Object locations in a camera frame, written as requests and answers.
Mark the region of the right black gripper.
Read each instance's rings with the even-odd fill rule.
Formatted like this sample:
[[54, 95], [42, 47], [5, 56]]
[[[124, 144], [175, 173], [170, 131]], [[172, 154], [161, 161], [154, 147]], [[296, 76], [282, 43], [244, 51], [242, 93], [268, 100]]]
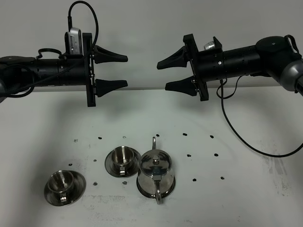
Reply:
[[219, 71], [223, 69], [222, 44], [213, 37], [215, 48], [199, 51], [192, 34], [185, 35], [183, 42], [185, 46], [168, 58], [157, 63], [157, 69], [163, 70], [174, 67], [187, 67], [190, 62], [193, 76], [169, 82], [165, 86], [166, 91], [174, 91], [190, 96], [196, 96], [197, 90], [201, 101], [209, 100], [207, 82], [217, 80]]

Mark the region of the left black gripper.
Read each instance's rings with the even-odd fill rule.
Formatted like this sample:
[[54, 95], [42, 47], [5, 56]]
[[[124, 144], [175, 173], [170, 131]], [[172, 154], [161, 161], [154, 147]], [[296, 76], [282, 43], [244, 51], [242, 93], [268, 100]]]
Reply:
[[128, 57], [126, 55], [121, 55], [108, 51], [97, 45], [94, 46], [92, 40], [92, 33], [83, 33], [82, 41], [83, 53], [87, 54], [87, 57], [84, 60], [87, 106], [95, 107], [95, 95], [97, 97], [102, 97], [103, 95], [109, 92], [115, 91], [123, 87], [127, 87], [128, 83], [126, 80], [95, 80], [94, 62], [96, 64], [106, 62], [128, 62]]

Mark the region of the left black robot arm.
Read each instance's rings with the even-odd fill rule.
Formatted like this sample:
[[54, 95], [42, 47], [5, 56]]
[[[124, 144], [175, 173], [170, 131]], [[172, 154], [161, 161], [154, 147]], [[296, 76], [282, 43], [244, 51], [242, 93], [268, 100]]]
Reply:
[[0, 59], [0, 99], [25, 97], [35, 87], [85, 86], [87, 105], [95, 106], [97, 97], [126, 87], [125, 80], [96, 79], [94, 64], [105, 62], [127, 62], [125, 55], [93, 45], [92, 34], [82, 35], [83, 50], [92, 52], [83, 55], [61, 53], [59, 50], [44, 48], [37, 57], [7, 56]]

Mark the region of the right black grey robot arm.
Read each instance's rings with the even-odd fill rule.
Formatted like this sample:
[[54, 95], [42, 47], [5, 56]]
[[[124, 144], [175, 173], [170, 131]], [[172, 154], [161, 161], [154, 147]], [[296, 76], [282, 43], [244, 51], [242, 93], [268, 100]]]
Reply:
[[303, 92], [303, 57], [291, 35], [270, 36], [255, 45], [223, 51], [216, 37], [199, 51], [192, 34], [183, 37], [184, 46], [158, 62], [157, 69], [187, 67], [193, 76], [166, 84], [167, 91], [200, 96], [207, 101], [207, 83], [240, 76], [273, 78], [285, 90]]

